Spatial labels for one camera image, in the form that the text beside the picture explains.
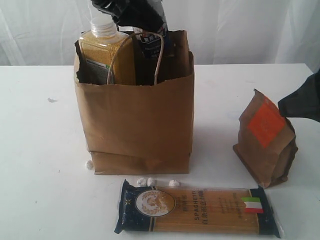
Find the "paper bag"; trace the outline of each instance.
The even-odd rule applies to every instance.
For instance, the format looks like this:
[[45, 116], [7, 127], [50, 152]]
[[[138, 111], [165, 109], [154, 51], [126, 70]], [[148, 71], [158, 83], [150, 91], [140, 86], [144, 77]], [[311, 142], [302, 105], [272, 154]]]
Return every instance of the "paper bag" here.
[[193, 55], [185, 31], [170, 32], [170, 39], [174, 51], [162, 57], [157, 85], [152, 85], [157, 60], [145, 59], [137, 40], [132, 42], [138, 85], [85, 83], [89, 73], [76, 44], [75, 92], [95, 174], [189, 172]]
[[254, 92], [239, 118], [238, 144], [233, 149], [258, 184], [267, 188], [288, 179], [298, 148], [290, 121], [261, 92]]

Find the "white table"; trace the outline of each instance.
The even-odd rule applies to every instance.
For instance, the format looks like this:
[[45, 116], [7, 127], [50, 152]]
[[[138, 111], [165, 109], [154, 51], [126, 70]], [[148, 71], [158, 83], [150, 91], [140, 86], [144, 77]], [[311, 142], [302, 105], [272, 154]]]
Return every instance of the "white table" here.
[[[156, 175], [199, 187], [255, 188], [232, 146], [238, 117], [257, 88], [275, 103], [311, 71], [304, 64], [195, 66], [195, 119], [190, 174]], [[98, 176], [90, 159], [73, 83], [72, 66], [0, 67], [1, 240], [239, 240], [225, 234], [115, 234], [120, 188], [126, 178]], [[286, 239], [320, 235], [320, 123], [292, 119], [299, 151], [289, 180], [267, 189]]]

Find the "white curtain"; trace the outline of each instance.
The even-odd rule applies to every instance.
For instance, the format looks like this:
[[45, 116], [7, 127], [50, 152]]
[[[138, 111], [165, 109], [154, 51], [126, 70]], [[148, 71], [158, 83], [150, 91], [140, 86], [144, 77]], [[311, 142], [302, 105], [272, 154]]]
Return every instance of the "white curtain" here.
[[[163, 0], [188, 31], [196, 64], [306, 63], [320, 68], [320, 0]], [[99, 13], [88, 0], [0, 2], [0, 65], [72, 65]]]

